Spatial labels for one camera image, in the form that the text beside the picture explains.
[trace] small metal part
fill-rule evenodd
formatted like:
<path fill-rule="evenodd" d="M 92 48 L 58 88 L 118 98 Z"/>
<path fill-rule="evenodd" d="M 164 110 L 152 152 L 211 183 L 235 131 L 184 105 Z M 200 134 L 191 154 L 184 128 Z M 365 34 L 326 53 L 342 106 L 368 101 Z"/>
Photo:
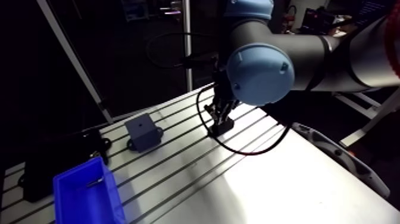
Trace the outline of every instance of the small metal part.
<path fill-rule="evenodd" d="M 100 178 L 100 179 L 97 179 L 97 180 L 95 180 L 95 181 L 89 182 L 89 183 L 86 185 L 86 187 L 87 187 L 87 188 L 90 188 L 90 187 L 92 187 L 92 186 L 94 186 L 94 185 L 96 185 L 96 184 L 98 184 L 98 183 L 101 183 L 103 180 L 104 180 L 104 177 L 102 177 L 102 178 Z"/>
<path fill-rule="evenodd" d="M 99 152 L 94 151 L 89 157 L 90 157 L 90 158 L 94 158 L 94 157 L 97 157 L 97 156 L 101 156 L 101 155 L 100 155 Z"/>

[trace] blue plastic bin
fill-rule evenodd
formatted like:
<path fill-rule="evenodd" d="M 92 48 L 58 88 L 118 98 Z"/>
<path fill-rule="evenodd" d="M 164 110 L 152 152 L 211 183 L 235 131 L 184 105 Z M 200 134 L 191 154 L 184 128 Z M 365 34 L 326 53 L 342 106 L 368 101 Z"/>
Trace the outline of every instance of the blue plastic bin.
<path fill-rule="evenodd" d="M 100 157 L 53 178 L 57 224 L 125 223 L 113 173 Z"/>

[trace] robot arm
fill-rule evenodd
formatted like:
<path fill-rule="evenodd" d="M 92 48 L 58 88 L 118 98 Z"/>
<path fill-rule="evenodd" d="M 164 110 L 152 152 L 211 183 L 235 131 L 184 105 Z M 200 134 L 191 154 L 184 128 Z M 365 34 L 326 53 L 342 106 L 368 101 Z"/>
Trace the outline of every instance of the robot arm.
<path fill-rule="evenodd" d="M 275 35 L 267 27 L 272 9 L 272 0 L 220 2 L 215 97 L 206 107 L 215 121 L 213 134 L 233 127 L 228 114 L 239 101 L 265 105 L 291 90 L 355 92 L 400 85 L 385 54 L 385 18 L 344 39 Z"/>

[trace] white table surface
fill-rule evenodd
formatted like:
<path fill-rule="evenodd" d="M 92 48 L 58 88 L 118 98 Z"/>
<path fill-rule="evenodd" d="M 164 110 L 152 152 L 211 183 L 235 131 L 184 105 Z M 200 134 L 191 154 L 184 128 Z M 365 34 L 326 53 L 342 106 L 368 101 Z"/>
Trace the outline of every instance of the white table surface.
<path fill-rule="evenodd" d="M 399 211 L 294 131 L 256 157 L 219 147 L 196 114 L 197 92 L 143 112 L 165 130 L 161 145 L 143 154 L 126 149 L 123 123 L 132 117 L 101 130 L 113 141 L 109 168 L 127 223 L 400 223 Z M 201 108 L 213 94 L 203 94 Z M 264 149 L 283 129 L 244 104 L 230 117 L 235 127 L 220 139 L 237 150 Z M 23 172 L 23 163 L 5 172 L 0 223 L 54 223 L 53 196 L 22 200 Z"/>

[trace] black cable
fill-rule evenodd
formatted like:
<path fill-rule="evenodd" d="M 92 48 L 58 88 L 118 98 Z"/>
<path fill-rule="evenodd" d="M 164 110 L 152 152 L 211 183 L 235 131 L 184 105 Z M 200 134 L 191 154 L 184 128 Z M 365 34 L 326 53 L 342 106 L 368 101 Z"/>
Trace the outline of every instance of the black cable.
<path fill-rule="evenodd" d="M 151 39 L 147 42 L 145 51 L 146 51 L 146 57 L 147 57 L 147 59 L 148 59 L 155 67 L 158 67 L 158 68 L 160 68 L 160 69 L 175 69 L 175 68 L 178 68 L 178 67 L 183 66 L 183 63 L 175 64 L 175 65 L 173 65 L 173 66 L 165 66 L 165 65 L 159 64 L 158 62 L 154 61 L 154 60 L 151 58 L 151 56 L 150 56 L 150 47 L 151 47 L 151 45 L 153 44 L 153 42 L 154 42 L 155 40 L 157 40 L 157 39 L 159 39 L 159 38 L 164 38 L 164 37 L 166 37 L 166 36 L 174 36 L 174 35 L 183 35 L 183 36 L 190 35 L 190 36 L 199 36 L 199 37 L 202 37 L 202 38 L 217 38 L 217 36 L 214 36 L 214 35 L 209 35 L 209 34 L 204 34 L 204 33 L 187 33 L 187 32 L 171 32 L 171 33 L 163 33 L 163 34 L 161 34 L 161 35 L 154 36 L 153 38 L 151 38 Z M 197 56 L 204 55 L 204 54 L 208 54 L 208 53 L 210 53 L 210 52 L 209 52 L 209 51 L 208 51 L 208 52 L 202 52 L 202 53 L 200 53 L 200 54 L 193 54 L 193 55 L 195 55 L 195 56 L 197 57 Z"/>
<path fill-rule="evenodd" d="M 201 89 L 200 92 L 197 94 L 197 97 L 196 97 L 196 109 L 197 109 L 197 113 L 199 114 L 201 123 L 202 123 L 203 126 L 206 128 L 206 130 L 207 130 L 208 133 L 211 133 L 211 131 L 210 131 L 210 129 L 207 127 L 206 123 L 204 122 L 203 117 L 201 116 L 201 112 L 200 112 L 200 108 L 199 108 L 199 99 L 200 99 L 201 94 L 202 94 L 204 91 L 207 91 L 207 90 L 209 90 L 209 89 L 211 89 L 211 88 L 213 88 L 213 87 L 215 87 L 215 86 L 217 86 L 217 84 L 213 84 L 213 85 L 211 85 L 211 86 L 207 86 L 206 88 Z M 223 148 L 225 148 L 225 149 L 227 149 L 227 150 L 229 150 L 229 151 L 231 151 L 231 152 L 233 152 L 233 153 L 240 154 L 240 155 L 260 155 L 260 154 L 264 154 L 264 153 L 269 152 L 270 150 L 272 150 L 273 148 L 275 148 L 277 145 L 279 145 L 279 144 L 282 142 L 282 140 L 286 137 L 286 135 L 288 134 L 288 131 L 289 131 L 290 128 L 292 127 L 292 124 L 293 124 L 293 123 L 290 123 L 290 124 L 288 124 L 288 125 L 285 127 L 283 133 L 280 135 L 279 139 L 278 139 L 276 142 L 274 142 L 274 144 L 272 144 L 270 147 L 268 147 L 268 148 L 266 148 L 266 149 L 264 149 L 264 150 L 262 150 L 262 151 L 258 151 L 258 152 L 244 153 L 244 152 L 241 152 L 241 151 L 238 151 L 238 150 L 234 150 L 234 149 L 228 147 L 227 145 L 225 145 L 224 143 L 222 143 L 222 142 L 221 142 L 217 137 L 215 137 L 214 135 L 210 135 L 210 137 L 212 137 L 212 138 L 213 138 L 219 145 L 221 145 Z"/>

